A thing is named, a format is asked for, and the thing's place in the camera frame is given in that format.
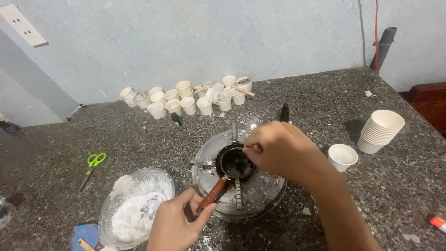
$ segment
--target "wall pipe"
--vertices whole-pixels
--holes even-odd
[[[396,34],[396,27],[388,27],[384,32],[383,35],[381,37],[381,40],[379,42],[379,52],[378,52],[378,73],[380,72],[381,66],[383,65],[384,59],[387,56],[387,52],[389,51],[390,46],[393,43],[393,38],[395,37]],[[375,56],[373,57],[372,63],[370,64],[370,68],[372,70],[375,70],[375,58],[376,58],[376,53]]]

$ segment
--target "electrical outlet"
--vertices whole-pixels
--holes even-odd
[[[10,4],[0,8],[0,15],[32,46],[46,43],[46,39],[23,16],[17,6]]]

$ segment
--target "wooden handle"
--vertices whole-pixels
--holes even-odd
[[[239,91],[239,92],[244,92],[244,93],[246,93],[246,94],[248,94],[250,96],[254,96],[255,95],[254,93],[248,92],[247,90],[245,90],[243,88],[240,88],[238,86],[232,85],[231,87],[234,88],[235,90]]]
[[[88,243],[86,243],[82,238],[78,240],[78,243],[79,245],[81,245],[83,249],[85,249],[85,251],[96,251],[94,248],[88,245]]]
[[[194,93],[197,94],[199,92],[204,92],[204,88],[200,87],[200,88],[196,89]]]
[[[218,195],[221,193],[221,191],[224,188],[224,185],[227,181],[227,179],[224,179],[225,177],[219,179],[217,181],[217,184],[211,189],[211,191],[204,197],[204,199],[201,201],[201,203],[198,205],[196,212],[200,214],[209,204],[214,202]]]

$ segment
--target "countertop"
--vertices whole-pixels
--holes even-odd
[[[364,91],[373,96],[366,97]],[[446,141],[408,103],[366,67],[255,82],[254,97],[232,105],[225,117],[183,115],[183,126],[154,120],[117,101],[80,108],[70,122],[0,132],[0,194],[18,210],[0,231],[0,249],[69,250],[73,227],[97,222],[116,179],[143,167],[159,167],[174,179],[176,194],[192,185],[189,159],[211,136],[277,119],[283,103],[290,120],[324,152],[344,143],[359,161],[344,172],[362,216],[384,250],[445,250],[446,234],[427,223],[446,216]],[[356,142],[370,114],[390,109],[406,121],[390,144],[374,155]],[[87,157],[107,159],[78,192]],[[302,213],[304,207],[312,215]],[[420,244],[404,239],[416,234]],[[190,250],[327,250],[310,195],[290,184],[279,205],[248,223],[212,217]],[[145,244],[136,250],[145,250]]]

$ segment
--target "green scissors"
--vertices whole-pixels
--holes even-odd
[[[99,165],[99,163],[104,161],[106,156],[107,156],[107,154],[105,154],[103,152],[98,155],[92,154],[90,157],[88,157],[88,159],[87,159],[88,170],[87,170],[87,173],[85,174],[84,180],[82,181],[82,185],[81,185],[81,188],[79,189],[79,192],[85,186],[85,183],[87,182],[88,178],[90,177],[91,172]]]

